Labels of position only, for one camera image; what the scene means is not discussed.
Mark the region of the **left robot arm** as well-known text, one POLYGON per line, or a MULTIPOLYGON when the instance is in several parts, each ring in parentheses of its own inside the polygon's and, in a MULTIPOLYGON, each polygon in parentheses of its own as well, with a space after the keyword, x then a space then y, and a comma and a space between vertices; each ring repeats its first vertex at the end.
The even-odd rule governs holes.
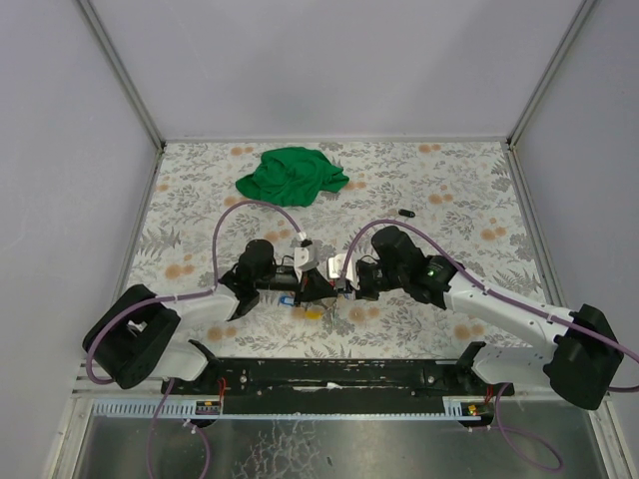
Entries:
POLYGON ((142 284, 129 287, 83 339, 87 365, 98 364, 107 374, 102 378, 89 368, 87 375, 97 384, 122 389, 154 373, 193 381, 208 360, 188 344, 186 333, 247 315, 263 291, 290 292, 295 305, 336 296, 318 270, 311 241, 295 249, 292 264, 278 264, 273 245, 254 239, 211 290, 159 297, 142 284))

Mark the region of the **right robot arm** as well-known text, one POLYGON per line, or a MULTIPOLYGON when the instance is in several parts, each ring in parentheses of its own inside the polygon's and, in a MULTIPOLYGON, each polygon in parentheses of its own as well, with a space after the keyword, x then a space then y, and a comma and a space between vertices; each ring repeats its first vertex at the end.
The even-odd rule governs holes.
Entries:
POLYGON ((381 292, 401 289, 419 303, 475 316, 523 340, 522 347, 467 349, 471 370, 486 383, 549 387, 586 410, 597 409, 612 392, 611 382, 629 353, 601 310, 534 301, 473 273, 441 247, 424 254, 409 237, 410 225, 382 220, 375 226, 376 260, 354 261, 349 249, 337 267, 339 278, 359 296, 376 300, 381 292))

